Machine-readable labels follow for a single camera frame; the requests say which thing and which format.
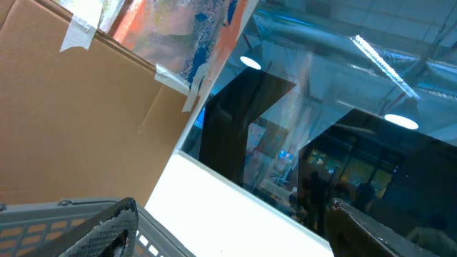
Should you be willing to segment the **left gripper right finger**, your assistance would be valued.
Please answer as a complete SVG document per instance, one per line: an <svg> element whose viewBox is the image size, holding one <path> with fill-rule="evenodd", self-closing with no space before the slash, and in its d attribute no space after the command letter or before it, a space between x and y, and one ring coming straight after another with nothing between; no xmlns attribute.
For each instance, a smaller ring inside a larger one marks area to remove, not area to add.
<svg viewBox="0 0 457 257"><path fill-rule="evenodd" d="M437 257L339 198L324 228L335 257Z"/></svg>

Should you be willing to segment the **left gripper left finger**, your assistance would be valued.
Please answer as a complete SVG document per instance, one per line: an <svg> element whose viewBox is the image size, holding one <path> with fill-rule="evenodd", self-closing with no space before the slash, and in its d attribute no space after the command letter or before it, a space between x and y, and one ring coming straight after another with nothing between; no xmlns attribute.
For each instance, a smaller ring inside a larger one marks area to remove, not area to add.
<svg viewBox="0 0 457 257"><path fill-rule="evenodd" d="M25 257L132 257L139 212L124 198Z"/></svg>

